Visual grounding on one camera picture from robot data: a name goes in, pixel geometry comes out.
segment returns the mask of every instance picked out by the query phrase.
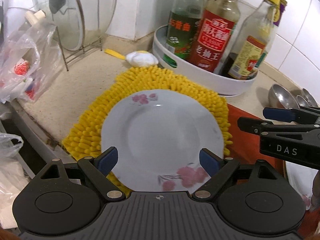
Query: crosshair symbol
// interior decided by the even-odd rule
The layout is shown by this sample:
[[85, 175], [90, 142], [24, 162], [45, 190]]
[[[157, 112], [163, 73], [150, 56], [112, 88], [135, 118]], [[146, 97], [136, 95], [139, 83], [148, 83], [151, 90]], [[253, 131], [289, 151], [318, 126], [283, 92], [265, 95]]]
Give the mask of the crosshair symbol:
[[155, 198], [156, 198], [156, 199], [158, 199], [158, 200], [160, 201], [160, 200], [163, 200], [165, 197], [164, 197], [164, 196], [162, 196], [162, 195], [158, 195], [158, 196], [156, 196]]

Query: yellow chenille mat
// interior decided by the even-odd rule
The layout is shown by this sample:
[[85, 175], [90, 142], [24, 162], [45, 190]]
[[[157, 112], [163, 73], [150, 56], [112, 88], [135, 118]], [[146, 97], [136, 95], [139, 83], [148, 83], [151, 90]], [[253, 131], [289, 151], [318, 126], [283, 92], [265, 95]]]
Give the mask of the yellow chenille mat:
[[[228, 132], [230, 124], [228, 123], [228, 107], [225, 98], [191, 82], [182, 75], [174, 74], [173, 71], [152, 66], [132, 67], [118, 75], [111, 88], [97, 97], [88, 110], [79, 117], [79, 122], [74, 125], [69, 135], [62, 141], [63, 146], [76, 160], [85, 156], [97, 157], [101, 153], [101, 127], [113, 106], [133, 93], [152, 89], [172, 90], [197, 100], [216, 118], [223, 134], [225, 146], [232, 144], [229, 140], [232, 136]], [[226, 147], [224, 154], [230, 154]], [[107, 178], [126, 195], [131, 192], [112, 172]]]

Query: metal bowl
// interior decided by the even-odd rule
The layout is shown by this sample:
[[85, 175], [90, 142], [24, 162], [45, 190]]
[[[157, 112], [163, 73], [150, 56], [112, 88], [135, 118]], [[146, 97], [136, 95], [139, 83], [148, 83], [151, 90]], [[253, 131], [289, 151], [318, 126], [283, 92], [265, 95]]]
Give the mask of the metal bowl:
[[299, 108], [293, 95], [278, 84], [273, 84], [269, 90], [269, 103], [273, 108]]
[[297, 102], [299, 106], [310, 106], [310, 104], [300, 95], [297, 95]]
[[303, 88], [303, 89], [301, 90], [301, 95], [302, 95], [302, 97], [309, 103], [310, 106], [318, 107], [318, 104], [317, 104], [316, 100], [315, 100], [314, 97], [308, 92], [308, 90], [306, 90], [305, 88]]

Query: transparent plastic bag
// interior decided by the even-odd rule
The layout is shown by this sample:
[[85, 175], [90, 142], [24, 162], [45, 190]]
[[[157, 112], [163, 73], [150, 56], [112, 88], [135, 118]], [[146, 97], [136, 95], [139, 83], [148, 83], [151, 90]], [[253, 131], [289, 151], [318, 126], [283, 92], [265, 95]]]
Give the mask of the transparent plastic bag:
[[[17, 139], [18, 143], [13, 145], [13, 139]], [[21, 164], [15, 159], [22, 145], [21, 137], [0, 133], [0, 225], [4, 229], [17, 227], [12, 204], [29, 182]]]
[[0, 101], [22, 98], [35, 102], [64, 66], [56, 26], [41, 19], [25, 23], [5, 39], [0, 51]]

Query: bottle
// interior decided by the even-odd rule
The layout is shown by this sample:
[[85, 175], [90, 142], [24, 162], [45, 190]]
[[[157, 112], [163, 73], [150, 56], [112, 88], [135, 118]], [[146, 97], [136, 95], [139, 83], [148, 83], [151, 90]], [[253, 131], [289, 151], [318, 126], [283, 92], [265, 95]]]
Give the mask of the bottle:
[[[203, 8], [204, 0], [174, 0], [165, 44], [167, 50], [182, 59], [187, 58]], [[176, 62], [167, 55], [164, 55], [164, 61], [176, 67]]]
[[255, 67], [253, 68], [253, 72], [248, 76], [248, 79], [253, 79], [258, 74], [258, 68], [260, 67], [260, 64], [263, 62], [265, 57], [270, 52], [272, 45], [273, 45], [273, 41], [275, 40], [275, 37], [276, 37], [276, 33], [277, 33], [277, 30], [278, 30], [278, 27], [279, 27], [279, 24], [280, 24], [280, 21], [282, 18], [282, 14], [284, 13], [286, 6], [287, 6], [287, 1], [280, 0], [279, 8], [277, 9], [277, 12], [275, 14], [275, 19], [273, 20], [274, 27], [273, 27], [271, 39], [270, 39], [268, 45], [266, 46], [264, 52], [262, 53], [260, 59], [256, 63]]
[[222, 76], [238, 80], [248, 79], [270, 41], [279, 3], [280, 0], [263, 0], [260, 6], [244, 20], [235, 44], [222, 67]]
[[239, 18], [237, 0], [208, 0], [187, 61], [213, 72]]

